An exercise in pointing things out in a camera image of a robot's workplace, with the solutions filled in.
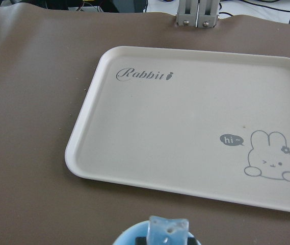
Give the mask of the clear ice cube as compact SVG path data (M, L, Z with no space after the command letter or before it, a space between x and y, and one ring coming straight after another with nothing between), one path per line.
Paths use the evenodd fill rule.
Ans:
M189 221L186 218L149 218L147 244L187 244Z

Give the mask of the blue plastic cup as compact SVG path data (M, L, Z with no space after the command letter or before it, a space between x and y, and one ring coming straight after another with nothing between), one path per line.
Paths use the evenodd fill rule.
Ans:
M146 236L148 232L149 220L137 223L124 232L114 241L114 244L147 244ZM188 233L187 244L200 244L200 242L192 235Z

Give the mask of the beige rabbit tray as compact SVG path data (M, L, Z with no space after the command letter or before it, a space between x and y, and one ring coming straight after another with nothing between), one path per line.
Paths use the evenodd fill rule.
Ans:
M86 179L290 212L290 58L112 48L65 161Z

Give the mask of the aluminium frame post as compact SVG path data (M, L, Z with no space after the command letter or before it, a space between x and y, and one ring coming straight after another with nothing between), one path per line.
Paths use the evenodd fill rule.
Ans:
M176 14L179 26L213 28L219 17L219 0L180 0Z

